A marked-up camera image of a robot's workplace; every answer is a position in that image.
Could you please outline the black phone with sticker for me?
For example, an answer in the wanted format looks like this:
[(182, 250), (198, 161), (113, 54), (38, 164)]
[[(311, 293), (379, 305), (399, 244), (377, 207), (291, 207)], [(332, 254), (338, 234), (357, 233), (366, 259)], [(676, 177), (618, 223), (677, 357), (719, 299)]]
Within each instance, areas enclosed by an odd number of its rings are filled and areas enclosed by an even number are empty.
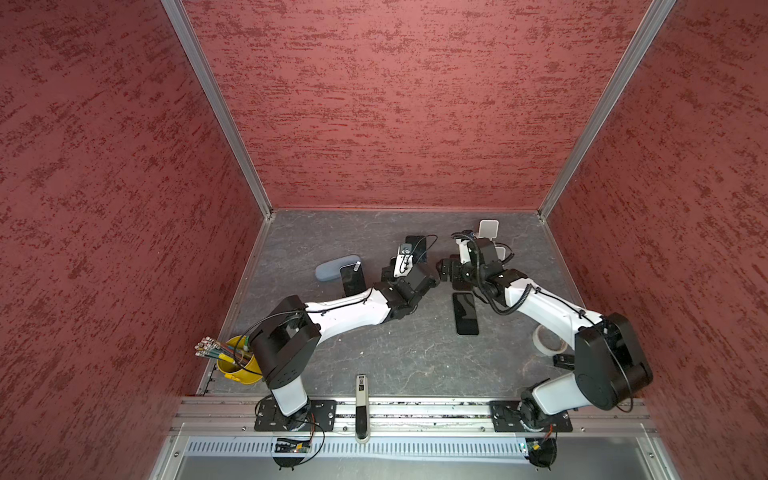
[(471, 292), (473, 289), (470, 275), (461, 266), (452, 270), (451, 285), (453, 290), (457, 292)]

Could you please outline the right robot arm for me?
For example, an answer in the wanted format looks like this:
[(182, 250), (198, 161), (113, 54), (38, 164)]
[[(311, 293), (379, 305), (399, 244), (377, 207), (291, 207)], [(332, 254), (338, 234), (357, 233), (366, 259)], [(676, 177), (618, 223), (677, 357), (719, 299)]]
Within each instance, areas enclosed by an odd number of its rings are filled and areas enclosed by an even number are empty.
[(609, 411), (653, 381), (653, 372), (629, 320), (602, 315), (544, 289), (499, 261), (462, 263), (456, 256), (437, 264), (442, 280), (458, 280), (499, 315), (521, 313), (573, 350), (573, 370), (526, 388), (516, 417), (528, 431), (549, 428), (563, 413), (585, 406)]

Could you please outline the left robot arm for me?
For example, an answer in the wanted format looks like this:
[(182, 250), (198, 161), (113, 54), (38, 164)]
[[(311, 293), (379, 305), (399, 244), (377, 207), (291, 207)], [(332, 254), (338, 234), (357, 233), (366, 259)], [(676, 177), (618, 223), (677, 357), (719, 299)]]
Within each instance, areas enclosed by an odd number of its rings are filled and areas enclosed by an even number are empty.
[(280, 413), (291, 418), (308, 411), (301, 375), (320, 343), (410, 315), (439, 283), (424, 264), (417, 264), (403, 276), (342, 299), (307, 303), (296, 295), (283, 299), (247, 333), (248, 348)]

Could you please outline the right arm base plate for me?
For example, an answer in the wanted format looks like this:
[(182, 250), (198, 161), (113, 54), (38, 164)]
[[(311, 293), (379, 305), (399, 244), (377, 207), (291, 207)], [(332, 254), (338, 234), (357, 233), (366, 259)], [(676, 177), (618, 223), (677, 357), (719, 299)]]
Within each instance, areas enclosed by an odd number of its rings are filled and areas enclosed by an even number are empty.
[(496, 433), (570, 433), (573, 426), (567, 412), (547, 415), (531, 401), (496, 400), (489, 404)]

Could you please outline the white phone stand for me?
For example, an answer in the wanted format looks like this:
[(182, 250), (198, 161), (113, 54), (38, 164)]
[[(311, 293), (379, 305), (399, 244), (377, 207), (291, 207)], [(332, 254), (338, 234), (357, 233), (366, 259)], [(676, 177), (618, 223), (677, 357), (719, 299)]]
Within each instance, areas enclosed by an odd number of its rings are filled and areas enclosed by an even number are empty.
[(500, 223), (496, 219), (483, 219), (479, 222), (477, 236), (489, 240), (498, 237)]

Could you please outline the purple edged phone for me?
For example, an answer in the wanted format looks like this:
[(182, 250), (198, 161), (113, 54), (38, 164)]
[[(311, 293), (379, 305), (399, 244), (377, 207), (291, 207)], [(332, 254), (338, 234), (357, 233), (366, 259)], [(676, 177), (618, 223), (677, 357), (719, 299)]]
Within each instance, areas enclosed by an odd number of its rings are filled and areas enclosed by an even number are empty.
[(340, 269), (340, 276), (346, 297), (361, 294), (367, 290), (362, 264), (356, 262)]

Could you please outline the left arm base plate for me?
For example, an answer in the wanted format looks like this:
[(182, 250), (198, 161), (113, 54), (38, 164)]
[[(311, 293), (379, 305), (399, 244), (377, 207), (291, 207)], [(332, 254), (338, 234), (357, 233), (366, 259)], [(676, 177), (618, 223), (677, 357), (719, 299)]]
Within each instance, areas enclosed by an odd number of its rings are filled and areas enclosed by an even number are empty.
[(285, 416), (277, 401), (268, 396), (254, 408), (256, 432), (329, 432), (334, 428), (338, 402), (310, 399), (308, 404), (292, 415)]

